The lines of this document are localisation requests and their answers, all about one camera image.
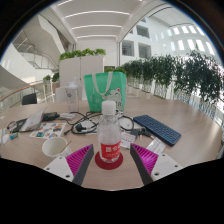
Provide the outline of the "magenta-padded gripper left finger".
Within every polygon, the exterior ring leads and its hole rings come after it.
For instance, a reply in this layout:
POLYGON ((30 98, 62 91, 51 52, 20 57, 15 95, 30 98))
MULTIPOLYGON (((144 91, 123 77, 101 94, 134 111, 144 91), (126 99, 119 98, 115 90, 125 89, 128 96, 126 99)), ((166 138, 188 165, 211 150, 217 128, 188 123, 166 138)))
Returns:
POLYGON ((56 157, 44 170, 81 186, 93 155, 93 145, 88 145, 67 157, 56 157))

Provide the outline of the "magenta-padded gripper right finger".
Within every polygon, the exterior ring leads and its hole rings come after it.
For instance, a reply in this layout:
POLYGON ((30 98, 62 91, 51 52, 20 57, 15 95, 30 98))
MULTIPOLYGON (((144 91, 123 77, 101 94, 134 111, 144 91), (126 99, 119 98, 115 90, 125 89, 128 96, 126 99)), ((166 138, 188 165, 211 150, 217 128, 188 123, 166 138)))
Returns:
POLYGON ((157 155, 136 144, 130 146, 130 154, 137 166, 144 185, 182 169, 182 166, 166 153, 157 155))

